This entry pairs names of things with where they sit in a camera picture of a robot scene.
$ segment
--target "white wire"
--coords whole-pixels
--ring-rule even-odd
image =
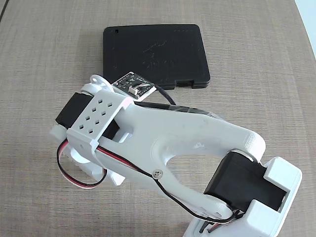
[[[61,154],[63,153],[64,149],[65,149],[67,146],[68,146],[68,144],[65,145],[63,149],[60,150],[60,152],[59,152],[59,154],[58,154],[59,162],[60,162],[60,156],[61,156]],[[64,176],[64,178],[65,178],[68,182],[70,182],[71,184],[73,184],[73,185],[75,185],[75,186],[77,186],[77,187],[79,187],[79,188],[82,188],[82,189],[94,189],[94,188],[96,187],[96,186],[94,186],[94,187],[83,187],[83,186],[80,186],[80,185],[74,183],[72,180],[70,180],[67,176],[65,176],[65,175],[63,174],[63,172],[61,171],[61,169],[59,169],[59,171],[60,171],[61,175]]]

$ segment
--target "black wire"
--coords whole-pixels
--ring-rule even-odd
[[[83,186],[95,187],[95,186],[101,184],[102,181],[103,181],[103,180],[105,179],[105,177],[107,176],[108,171],[107,171],[106,169],[103,169],[104,175],[103,175],[102,179],[101,179],[100,181],[94,183],[94,184],[86,184],[86,183],[83,183],[83,182],[81,182],[81,181],[79,181],[79,180],[73,178],[72,176],[70,176],[70,175],[63,169],[63,167],[61,166],[60,161],[59,161],[59,152],[60,152],[61,147],[62,147],[66,142],[67,142],[67,139],[65,139],[65,140],[59,145],[59,147],[58,147],[58,149],[57,149],[57,164],[58,164],[58,167],[59,167],[60,171],[61,171],[67,178],[69,178],[71,181],[73,181],[74,183],[79,183],[79,184],[81,184],[81,185],[83,185]]]
[[[156,182],[156,184],[158,185],[158,187],[161,189],[161,191],[162,191],[166,196],[168,196],[170,199],[172,199],[173,201],[175,201],[178,205],[180,205],[183,209],[185,209],[188,213],[190,213],[190,214],[193,215],[194,217],[197,217],[197,218],[199,218],[199,219],[201,219],[201,220],[208,221],[208,222],[215,222],[215,223],[219,223],[219,224],[221,224],[221,223],[222,223],[222,224],[225,224],[225,223],[228,223],[228,222],[230,222],[231,220],[233,220],[233,219],[236,217],[237,213],[238,213],[238,211],[234,212],[234,213],[231,215],[231,217],[229,217],[228,219],[213,219],[213,218],[210,218],[210,217],[200,216],[200,215],[194,213],[193,211],[191,211],[191,210],[190,210],[187,206],[185,206],[181,201],[179,201],[177,198],[175,198],[173,195],[171,195],[166,189],[164,189],[164,187],[162,186],[162,184],[161,184],[157,179],[154,179],[154,178],[152,177],[151,174],[149,174],[149,173],[143,171],[141,168],[139,168],[138,166],[134,165],[134,164],[133,164],[132,162],[130,162],[129,160],[125,159],[124,157],[122,157],[122,156],[120,156],[120,155],[118,155],[118,154],[116,154],[116,153],[114,153],[114,152],[111,152],[111,151],[105,149],[104,147],[98,146],[98,148],[100,148],[102,151],[105,151],[105,152],[107,152],[107,153],[110,153],[110,154],[112,154],[112,155],[114,155],[114,156],[116,156],[116,157],[118,157],[118,158],[124,160],[124,161],[127,162],[131,167],[133,167],[134,169],[136,169],[136,171],[138,171],[138,172],[140,172],[140,173],[142,173],[142,174],[144,174],[144,175],[146,175],[146,176],[148,176],[148,177],[151,177],[151,178]]]
[[[4,11],[6,10],[6,7],[8,6],[8,3],[9,3],[9,0],[6,0],[5,3],[4,3],[4,5],[3,5],[2,11],[1,11],[1,13],[0,13],[0,22],[1,22],[1,20],[2,20]]]
[[[163,95],[164,98],[166,98],[166,99],[169,101],[169,103],[170,103],[171,105],[176,105],[176,102],[174,102],[174,100],[171,98],[171,96],[170,96],[164,89],[162,89],[162,88],[161,88],[160,86],[158,86],[158,85],[155,85],[155,87],[156,87],[157,90],[160,92],[160,94]]]

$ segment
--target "circuit board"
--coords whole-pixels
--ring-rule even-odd
[[[136,100],[156,90],[154,84],[134,72],[129,72],[121,77],[113,83],[113,86]]]

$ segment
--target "electronic component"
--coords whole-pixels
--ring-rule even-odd
[[[115,92],[132,97],[135,101],[142,101],[156,90],[154,84],[133,72],[129,72],[113,84]]]

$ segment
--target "white plastic part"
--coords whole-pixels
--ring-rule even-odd
[[[242,218],[221,226],[211,233],[208,233],[207,227],[200,234],[204,222],[195,218],[184,237],[276,237],[300,186],[302,171],[281,157],[273,158],[264,166],[267,168],[264,178],[287,191],[279,211],[253,200]]]
[[[95,153],[98,140],[115,115],[131,103],[130,97],[101,89],[67,130],[68,142],[82,157],[102,165]]]
[[[101,114],[104,106],[100,106],[100,101],[105,105],[112,104],[110,109],[106,108],[105,117]],[[125,135],[129,134],[125,141],[117,142],[101,137],[113,119]],[[166,167],[167,162],[174,156],[186,154],[224,157],[233,149],[260,161],[265,150],[262,137],[245,128],[205,115],[142,108],[134,105],[130,97],[105,90],[95,94],[68,129],[67,137],[82,157],[161,193],[152,178],[95,150],[100,144],[148,173],[155,169],[162,170],[163,176],[159,181],[169,193],[196,213],[220,219],[232,215],[226,203],[183,186]]]

